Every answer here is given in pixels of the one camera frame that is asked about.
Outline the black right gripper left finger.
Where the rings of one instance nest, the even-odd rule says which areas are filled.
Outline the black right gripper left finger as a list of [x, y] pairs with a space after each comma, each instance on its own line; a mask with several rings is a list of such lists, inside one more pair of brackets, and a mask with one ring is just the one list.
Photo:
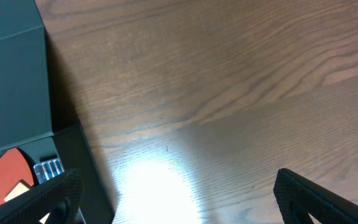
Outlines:
[[47, 223], [69, 223], [76, 220], [83, 181], [79, 169], [64, 173], [36, 186], [0, 205], [0, 224], [39, 223], [48, 215]]

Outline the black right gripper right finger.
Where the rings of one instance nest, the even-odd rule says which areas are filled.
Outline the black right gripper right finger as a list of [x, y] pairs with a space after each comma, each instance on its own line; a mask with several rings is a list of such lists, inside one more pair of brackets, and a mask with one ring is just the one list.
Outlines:
[[358, 223], [358, 205], [290, 169], [279, 169], [273, 188], [284, 223]]

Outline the orange scraper wooden handle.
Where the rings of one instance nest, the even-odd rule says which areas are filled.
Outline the orange scraper wooden handle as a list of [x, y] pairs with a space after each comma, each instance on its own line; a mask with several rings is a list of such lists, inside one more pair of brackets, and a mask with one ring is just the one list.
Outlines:
[[40, 185], [33, 166], [35, 163], [20, 148], [12, 148], [0, 157], [0, 205]]

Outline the blue drill bit case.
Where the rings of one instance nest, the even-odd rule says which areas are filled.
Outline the blue drill bit case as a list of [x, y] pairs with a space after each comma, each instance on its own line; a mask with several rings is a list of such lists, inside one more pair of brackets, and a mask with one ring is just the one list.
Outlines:
[[35, 164], [33, 166], [36, 178], [39, 184], [42, 184], [62, 173], [64, 173], [64, 168], [60, 159], [50, 159], [43, 161], [41, 163]]

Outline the black open box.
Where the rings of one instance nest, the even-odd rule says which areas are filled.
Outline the black open box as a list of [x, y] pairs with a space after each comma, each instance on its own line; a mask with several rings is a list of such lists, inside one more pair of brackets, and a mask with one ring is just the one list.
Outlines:
[[80, 170], [83, 196], [74, 223], [113, 221], [113, 207], [34, 1], [0, 1], [0, 157], [12, 148], [35, 164], [60, 159], [64, 171]]

